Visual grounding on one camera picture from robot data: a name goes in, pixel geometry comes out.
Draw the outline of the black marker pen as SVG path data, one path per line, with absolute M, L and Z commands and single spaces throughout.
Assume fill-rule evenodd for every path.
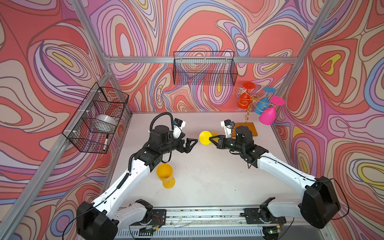
M 109 141 L 109 134 L 106 135 L 104 145 L 103 145 L 103 151 L 106 152 L 108 148 L 108 141 Z

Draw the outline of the silver tape roll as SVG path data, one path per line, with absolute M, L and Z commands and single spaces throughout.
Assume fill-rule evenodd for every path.
M 95 133 L 112 134 L 118 122 L 108 115 L 98 115 L 91 123 L 92 131 Z

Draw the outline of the blue wine glass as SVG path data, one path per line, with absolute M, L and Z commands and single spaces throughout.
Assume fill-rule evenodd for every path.
M 272 97 L 273 94 L 276 93 L 276 89 L 272 87 L 264 87 L 263 90 L 267 93 L 267 95 L 261 98 L 257 103 L 254 112 L 258 115 L 261 115 L 263 112 L 268 110 L 272 104 L 269 101 L 269 97 Z

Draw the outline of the aluminium frame rail base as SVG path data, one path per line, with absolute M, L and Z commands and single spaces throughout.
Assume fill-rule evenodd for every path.
M 153 208 L 158 220 L 152 224 L 132 224 L 113 240 L 332 240 L 329 228 L 316 229 L 301 219 L 276 218 L 269 224 L 246 218 L 257 206 L 218 206 L 194 208 Z

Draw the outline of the red wine glass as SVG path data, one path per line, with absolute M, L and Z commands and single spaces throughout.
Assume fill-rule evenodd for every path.
M 238 100 L 238 107 L 240 109 L 247 109 L 251 104 L 251 93 L 255 89 L 255 84 L 253 82 L 245 82 L 239 89 L 238 94 L 240 95 Z

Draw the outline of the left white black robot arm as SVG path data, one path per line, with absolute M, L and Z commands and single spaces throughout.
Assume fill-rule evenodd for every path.
M 150 123 L 148 141 L 128 162 L 127 170 L 99 197 L 90 204 L 83 202 L 77 209 L 76 232 L 85 240 L 113 240 L 117 233 L 132 224 L 152 224 L 153 220 L 161 226 L 165 221 L 153 214 L 153 206 L 142 199 L 121 209 L 128 195 L 153 170 L 165 188 L 172 188 L 176 180 L 173 168 L 163 160 L 164 154 L 173 151 L 190 153 L 196 139 L 186 138 L 183 128 L 186 123 L 173 118 L 171 113 L 161 113 Z

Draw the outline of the yellow wine glass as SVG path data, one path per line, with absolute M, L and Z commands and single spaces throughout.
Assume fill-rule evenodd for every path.
M 164 188 L 171 189 L 174 187 L 176 180 L 173 176 L 173 173 L 173 168 L 169 164 L 161 164 L 158 166 L 156 174 L 162 181 Z
M 210 137 L 218 136 L 219 134 L 215 132 L 209 132 L 209 131 L 203 131 L 199 135 L 199 142 L 202 145 L 213 145 L 213 143 L 210 141 Z

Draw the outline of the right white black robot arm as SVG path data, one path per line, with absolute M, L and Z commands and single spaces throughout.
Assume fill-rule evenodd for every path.
M 264 222 L 273 218 L 290 217 L 304 219 L 311 226 L 322 229 L 328 222 L 338 220 L 341 210 L 335 179 L 317 178 L 279 160 L 267 149 L 256 145 L 252 132 L 246 126 L 235 129 L 235 138 L 226 135 L 209 138 L 217 149 L 238 154 L 248 167 L 263 170 L 290 187 L 298 194 L 297 199 L 280 201 L 270 197 L 260 205 L 259 216 Z

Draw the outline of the magenta wine glass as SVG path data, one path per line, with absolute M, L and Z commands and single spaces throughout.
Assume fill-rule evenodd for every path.
M 270 98 L 269 108 L 267 108 L 259 117 L 259 121 L 264 125 L 271 125 L 276 118 L 276 106 L 283 106 L 285 100 L 278 96 L 273 96 Z

